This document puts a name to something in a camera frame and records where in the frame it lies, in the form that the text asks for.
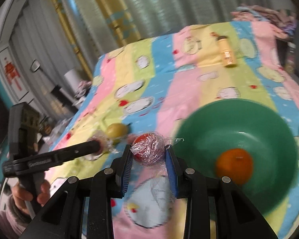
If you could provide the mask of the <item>red tomato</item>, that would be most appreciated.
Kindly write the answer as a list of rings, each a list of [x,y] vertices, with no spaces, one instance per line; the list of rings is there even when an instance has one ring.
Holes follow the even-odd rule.
[[[134,160],[143,166],[154,166],[165,158],[165,139],[158,133],[149,132],[138,136],[130,151]]]

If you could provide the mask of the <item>colourful striped cartoon tablecloth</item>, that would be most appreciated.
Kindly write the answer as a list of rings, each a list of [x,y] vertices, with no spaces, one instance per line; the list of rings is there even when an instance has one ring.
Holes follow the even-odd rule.
[[[237,66],[223,66],[211,32],[229,38]],[[192,25],[128,44],[102,55],[93,77],[85,101],[52,149],[85,142],[113,123],[130,125],[136,135],[155,131],[170,138],[197,109],[225,99],[271,108],[287,123],[299,148],[299,85],[280,65],[266,22]],[[265,218],[279,238],[295,235],[299,159],[291,189]]]

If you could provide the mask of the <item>orange fruit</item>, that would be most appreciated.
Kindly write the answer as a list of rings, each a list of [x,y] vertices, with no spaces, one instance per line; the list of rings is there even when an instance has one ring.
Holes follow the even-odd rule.
[[[217,158],[214,171],[217,177],[227,176],[235,184],[242,186],[252,177],[253,159],[244,149],[230,149]]]

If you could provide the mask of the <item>pile of folded clothes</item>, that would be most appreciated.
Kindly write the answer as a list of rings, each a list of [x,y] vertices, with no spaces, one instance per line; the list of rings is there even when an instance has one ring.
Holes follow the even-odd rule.
[[[297,14],[288,9],[273,10],[259,5],[241,5],[231,12],[233,21],[267,22],[280,40],[292,40]]]

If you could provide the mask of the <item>yellow-green pear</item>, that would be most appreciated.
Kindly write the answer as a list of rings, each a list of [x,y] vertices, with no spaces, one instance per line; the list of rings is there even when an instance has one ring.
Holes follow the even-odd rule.
[[[113,123],[107,127],[105,134],[113,144],[117,144],[128,135],[129,130],[129,127],[123,123]]]

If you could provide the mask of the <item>green plastic bowl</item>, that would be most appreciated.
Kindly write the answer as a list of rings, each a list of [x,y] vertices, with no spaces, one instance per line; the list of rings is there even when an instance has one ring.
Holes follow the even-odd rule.
[[[298,174],[298,147],[285,121],[244,99],[216,101],[179,127],[177,157],[206,177],[229,177],[267,214],[286,197]]]

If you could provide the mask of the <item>yellow thermos bottle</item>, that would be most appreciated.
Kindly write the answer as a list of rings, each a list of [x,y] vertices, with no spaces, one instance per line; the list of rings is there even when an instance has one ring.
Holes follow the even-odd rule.
[[[223,66],[227,68],[237,66],[237,60],[234,50],[229,44],[229,38],[224,35],[219,35],[216,32],[211,32],[210,35],[216,39]]]

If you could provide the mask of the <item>grey-green curtain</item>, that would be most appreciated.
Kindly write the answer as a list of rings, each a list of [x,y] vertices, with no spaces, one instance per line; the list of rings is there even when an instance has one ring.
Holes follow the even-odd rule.
[[[51,95],[55,85],[66,92],[70,70],[88,78],[69,44],[51,0],[16,0],[21,3],[10,37],[10,47],[34,95],[32,106],[54,119],[70,111]],[[141,39],[174,33],[192,24],[226,22],[239,5],[261,5],[294,10],[292,0],[126,0]]]

